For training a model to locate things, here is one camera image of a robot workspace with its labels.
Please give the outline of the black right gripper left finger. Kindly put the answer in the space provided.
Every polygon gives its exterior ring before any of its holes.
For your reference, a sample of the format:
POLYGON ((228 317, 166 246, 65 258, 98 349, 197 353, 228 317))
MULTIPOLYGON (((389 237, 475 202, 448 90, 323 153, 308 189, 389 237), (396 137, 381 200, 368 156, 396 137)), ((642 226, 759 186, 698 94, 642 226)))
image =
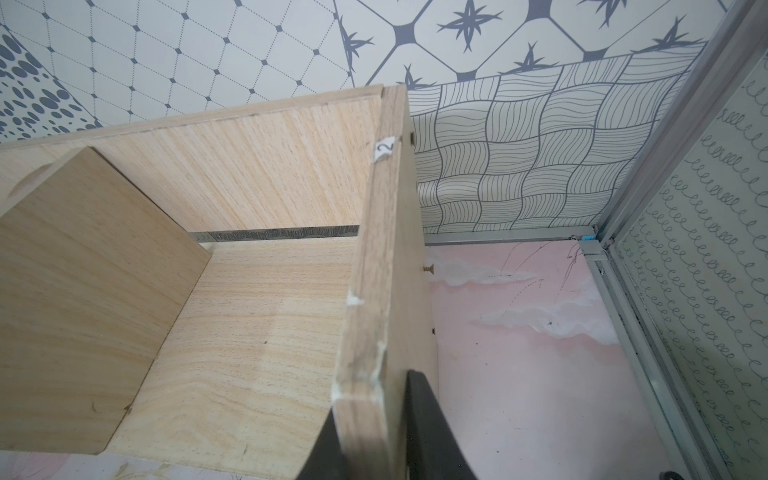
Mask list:
POLYGON ((297 480, 347 480, 347 465, 330 410, 297 480))

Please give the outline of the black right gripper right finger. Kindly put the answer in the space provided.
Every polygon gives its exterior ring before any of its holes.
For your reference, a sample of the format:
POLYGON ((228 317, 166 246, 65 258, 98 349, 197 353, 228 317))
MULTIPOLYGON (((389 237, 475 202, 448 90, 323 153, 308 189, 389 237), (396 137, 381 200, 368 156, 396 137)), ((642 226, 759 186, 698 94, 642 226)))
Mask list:
POLYGON ((407 373, 405 414, 409 479, 477 479, 422 372, 407 373))

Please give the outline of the light wooden bookshelf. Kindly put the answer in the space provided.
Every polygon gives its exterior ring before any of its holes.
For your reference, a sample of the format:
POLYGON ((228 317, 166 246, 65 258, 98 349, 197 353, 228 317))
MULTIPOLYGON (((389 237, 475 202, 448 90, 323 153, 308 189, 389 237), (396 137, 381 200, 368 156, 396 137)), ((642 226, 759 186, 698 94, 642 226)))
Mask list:
POLYGON ((405 478, 414 145, 374 86, 3 146, 2 448, 405 478))

